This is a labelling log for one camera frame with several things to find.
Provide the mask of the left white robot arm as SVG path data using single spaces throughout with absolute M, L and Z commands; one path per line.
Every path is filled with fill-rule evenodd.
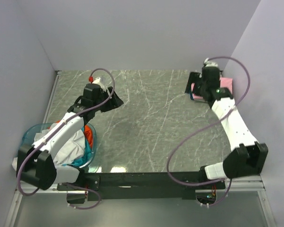
M 119 108 L 123 101 L 111 86 L 104 90 L 99 84 L 88 83 L 64 117 L 52 130 L 32 145 L 24 144 L 18 150 L 17 184 L 28 183 L 47 190 L 55 183 L 68 183 L 74 190 L 85 185 L 82 170 L 71 165 L 57 166 L 58 151 L 77 131 L 81 130 L 97 111 L 108 112 Z

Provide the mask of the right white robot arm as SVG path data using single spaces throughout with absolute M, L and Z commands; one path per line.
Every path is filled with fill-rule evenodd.
M 230 143 L 230 154 L 220 163 L 201 167 L 198 183 L 210 188 L 217 179 L 240 178 L 262 172 L 268 147 L 259 143 L 244 123 L 231 91 L 222 87 L 218 67 L 203 67 L 202 72 L 190 72 L 185 92 L 191 98 L 200 96 L 215 113 Z

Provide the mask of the pink t shirt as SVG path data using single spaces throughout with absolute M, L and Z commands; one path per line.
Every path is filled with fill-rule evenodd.
M 220 77 L 220 87 L 226 87 L 232 93 L 232 79 Z

